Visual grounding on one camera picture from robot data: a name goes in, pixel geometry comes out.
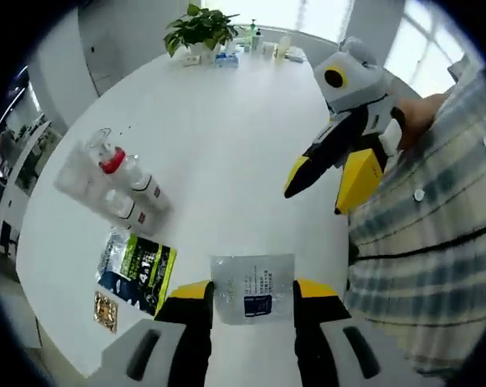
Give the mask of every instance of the white pot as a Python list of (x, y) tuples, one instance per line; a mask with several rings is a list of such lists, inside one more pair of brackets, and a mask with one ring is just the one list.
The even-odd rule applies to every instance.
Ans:
[(201, 55), (201, 62), (204, 65), (211, 65), (216, 60), (216, 56), (221, 51), (221, 44), (216, 44), (214, 50), (210, 50), (208, 47), (205, 46), (205, 51)]
[(200, 56), (202, 52), (204, 52), (206, 49), (205, 45), (203, 42), (201, 43), (195, 43), (192, 46), (189, 47), (189, 50), (191, 51), (191, 55), (193, 56)]
[(210, 50), (203, 43), (196, 43), (190, 46), (191, 55), (200, 56), (201, 63), (204, 65), (211, 65), (214, 63), (216, 56), (221, 51), (221, 44), (216, 44), (214, 50)]

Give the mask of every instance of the red cap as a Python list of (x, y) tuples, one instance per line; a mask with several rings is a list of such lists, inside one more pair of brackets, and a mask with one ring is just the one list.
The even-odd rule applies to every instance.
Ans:
[(126, 156), (127, 154), (121, 148), (115, 147), (115, 154), (112, 156), (112, 158), (105, 162), (100, 161), (99, 166), (104, 173), (110, 175), (118, 170)]

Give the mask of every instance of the green leaves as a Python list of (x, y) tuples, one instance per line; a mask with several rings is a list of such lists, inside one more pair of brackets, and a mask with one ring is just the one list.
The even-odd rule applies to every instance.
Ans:
[(199, 6), (195, 6), (194, 4), (189, 4), (189, 6), (187, 7), (187, 15), (196, 16), (199, 13), (200, 13), (200, 7)]
[(187, 14), (167, 26), (175, 30), (165, 36), (165, 48), (170, 56), (181, 45), (188, 47), (201, 42), (214, 50), (217, 44), (225, 44), (239, 34), (233, 26), (228, 25), (230, 18), (235, 16), (237, 15), (225, 16), (220, 10), (200, 9), (189, 4)]
[(180, 36), (175, 31), (165, 36), (164, 44), (165, 44), (165, 49), (172, 57), (173, 55), (175, 55), (175, 52), (177, 52), (177, 49), (181, 46), (182, 42)]
[(214, 50), (218, 41), (216, 39), (205, 39), (203, 40), (203, 44), (209, 48), (210, 51)]
[(168, 26), (166, 27), (166, 29), (168, 29), (168, 28), (182, 27), (183, 25), (184, 25), (184, 21), (182, 19), (177, 19), (174, 22), (171, 22), (170, 24), (168, 24)]

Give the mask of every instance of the small packet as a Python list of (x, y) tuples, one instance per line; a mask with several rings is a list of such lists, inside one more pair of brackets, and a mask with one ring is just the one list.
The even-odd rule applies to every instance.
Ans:
[(239, 57), (235, 54), (222, 52), (216, 56), (214, 63), (216, 67), (239, 67)]
[(228, 325), (293, 318), (294, 255), (213, 256), (214, 304)]
[(184, 67), (189, 67), (189, 66), (197, 66), (200, 64), (200, 57), (199, 56), (186, 56), (184, 59), (182, 59), (182, 62)]
[(94, 320), (110, 332), (117, 331), (117, 302), (99, 292), (94, 294)]

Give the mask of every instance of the hand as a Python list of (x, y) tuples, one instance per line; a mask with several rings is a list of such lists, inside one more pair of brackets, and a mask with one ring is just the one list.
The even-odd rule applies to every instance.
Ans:
[(423, 99), (399, 98), (397, 107), (405, 116), (405, 127), (398, 143), (399, 150), (409, 149), (432, 126), (434, 116), (447, 99), (445, 94), (434, 94)]

